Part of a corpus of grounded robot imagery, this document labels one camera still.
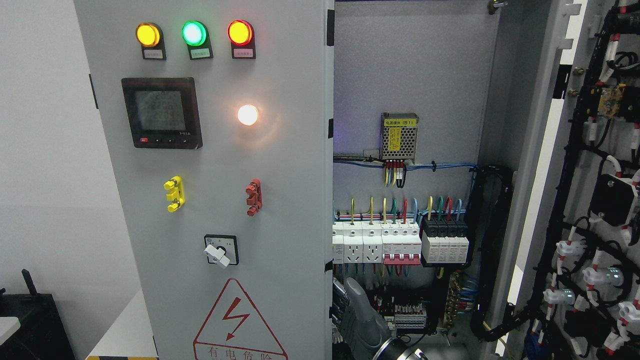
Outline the dark grey robot right hand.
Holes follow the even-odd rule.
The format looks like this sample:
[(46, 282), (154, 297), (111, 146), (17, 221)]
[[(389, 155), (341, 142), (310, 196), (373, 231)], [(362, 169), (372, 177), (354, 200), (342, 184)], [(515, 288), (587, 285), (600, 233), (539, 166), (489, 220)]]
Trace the dark grey robot right hand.
[(344, 283), (333, 279), (330, 317), (356, 360), (376, 360), (378, 351), (391, 338), (387, 322), (373, 309), (354, 278), (348, 277)]

